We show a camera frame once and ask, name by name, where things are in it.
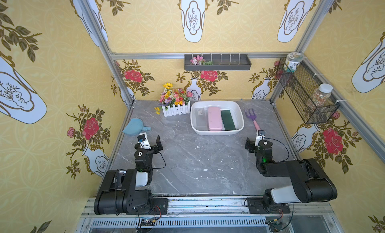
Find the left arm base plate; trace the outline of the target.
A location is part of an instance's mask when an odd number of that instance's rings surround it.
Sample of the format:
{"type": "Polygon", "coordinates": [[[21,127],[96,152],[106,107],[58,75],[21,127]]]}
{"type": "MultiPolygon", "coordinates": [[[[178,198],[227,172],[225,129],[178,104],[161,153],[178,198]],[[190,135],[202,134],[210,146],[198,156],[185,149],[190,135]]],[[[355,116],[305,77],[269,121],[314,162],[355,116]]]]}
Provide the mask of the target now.
{"type": "Polygon", "coordinates": [[[129,207],[127,215],[165,215],[168,210],[168,199],[166,198],[155,198],[139,200],[134,207],[129,207]]]}

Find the green pencil case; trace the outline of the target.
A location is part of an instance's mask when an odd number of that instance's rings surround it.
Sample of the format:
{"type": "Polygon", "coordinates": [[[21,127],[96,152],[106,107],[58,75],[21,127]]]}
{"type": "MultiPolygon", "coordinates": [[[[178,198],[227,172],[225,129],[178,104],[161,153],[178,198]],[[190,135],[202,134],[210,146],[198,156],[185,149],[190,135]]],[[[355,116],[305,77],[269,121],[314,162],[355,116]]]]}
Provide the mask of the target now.
{"type": "Polygon", "coordinates": [[[225,131],[236,130],[230,110],[222,110],[221,118],[225,131]]]}

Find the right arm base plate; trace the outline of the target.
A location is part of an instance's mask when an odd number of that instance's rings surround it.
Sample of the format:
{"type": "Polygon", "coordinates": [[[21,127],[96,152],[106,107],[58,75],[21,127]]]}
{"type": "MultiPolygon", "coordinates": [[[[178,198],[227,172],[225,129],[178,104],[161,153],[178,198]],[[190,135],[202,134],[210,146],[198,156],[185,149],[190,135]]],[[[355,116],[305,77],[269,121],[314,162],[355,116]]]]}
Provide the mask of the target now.
{"type": "Polygon", "coordinates": [[[245,206],[250,214],[289,214],[290,205],[277,204],[273,200],[263,198],[246,198],[245,206]]]}

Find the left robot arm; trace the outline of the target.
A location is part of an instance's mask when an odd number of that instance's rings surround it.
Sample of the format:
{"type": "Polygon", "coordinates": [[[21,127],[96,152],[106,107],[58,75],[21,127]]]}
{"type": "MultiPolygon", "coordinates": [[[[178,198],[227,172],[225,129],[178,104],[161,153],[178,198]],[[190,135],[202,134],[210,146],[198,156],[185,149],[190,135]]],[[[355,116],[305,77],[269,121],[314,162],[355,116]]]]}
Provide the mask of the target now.
{"type": "Polygon", "coordinates": [[[161,139],[158,136],[155,145],[151,146],[146,141],[146,134],[142,133],[137,138],[135,168],[109,170],[105,174],[94,201],[96,215],[161,215],[167,210],[165,200],[156,200],[151,190],[140,189],[152,181],[155,170],[152,160],[163,150],[161,139]]]}

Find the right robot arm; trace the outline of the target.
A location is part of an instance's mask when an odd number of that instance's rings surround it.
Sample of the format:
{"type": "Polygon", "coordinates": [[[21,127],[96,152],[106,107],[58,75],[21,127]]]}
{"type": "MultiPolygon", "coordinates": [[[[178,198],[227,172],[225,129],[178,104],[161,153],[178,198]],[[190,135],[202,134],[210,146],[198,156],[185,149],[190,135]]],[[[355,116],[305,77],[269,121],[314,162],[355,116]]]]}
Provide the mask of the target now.
{"type": "Polygon", "coordinates": [[[287,177],[291,185],[267,189],[260,199],[269,213],[281,209],[290,212],[289,204],[329,202],[337,198],[337,188],[315,159],[275,162],[272,142],[246,139],[245,149],[256,156],[256,167],[264,177],[287,177]]]}

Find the white plastic storage box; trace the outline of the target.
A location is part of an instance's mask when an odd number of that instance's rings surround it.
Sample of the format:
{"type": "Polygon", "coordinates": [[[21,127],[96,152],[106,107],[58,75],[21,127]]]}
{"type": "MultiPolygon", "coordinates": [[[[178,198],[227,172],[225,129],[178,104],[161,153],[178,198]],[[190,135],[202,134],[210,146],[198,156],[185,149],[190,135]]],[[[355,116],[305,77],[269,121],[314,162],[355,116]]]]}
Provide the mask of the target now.
{"type": "Polygon", "coordinates": [[[245,123],[241,108],[234,101],[198,101],[190,112],[192,129],[198,135],[234,135],[245,123]]]}

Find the clear pencil case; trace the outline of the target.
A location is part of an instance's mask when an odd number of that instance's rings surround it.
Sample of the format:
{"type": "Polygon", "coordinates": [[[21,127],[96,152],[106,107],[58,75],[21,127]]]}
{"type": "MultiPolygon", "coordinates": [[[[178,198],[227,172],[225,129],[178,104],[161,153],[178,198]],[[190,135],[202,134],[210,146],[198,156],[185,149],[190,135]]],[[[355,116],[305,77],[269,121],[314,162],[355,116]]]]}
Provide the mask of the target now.
{"type": "Polygon", "coordinates": [[[196,129],[199,131],[208,131],[208,117],[204,108],[195,109],[196,129]]]}

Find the pink pencil case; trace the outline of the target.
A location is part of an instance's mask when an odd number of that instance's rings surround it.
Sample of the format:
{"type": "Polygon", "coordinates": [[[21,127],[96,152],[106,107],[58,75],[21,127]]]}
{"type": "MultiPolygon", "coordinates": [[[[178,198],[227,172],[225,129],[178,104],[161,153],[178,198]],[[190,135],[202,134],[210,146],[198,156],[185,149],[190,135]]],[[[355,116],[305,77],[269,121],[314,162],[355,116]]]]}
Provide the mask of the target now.
{"type": "Polygon", "coordinates": [[[221,109],[219,107],[208,108],[208,128],[210,131],[222,131],[221,109]]]}

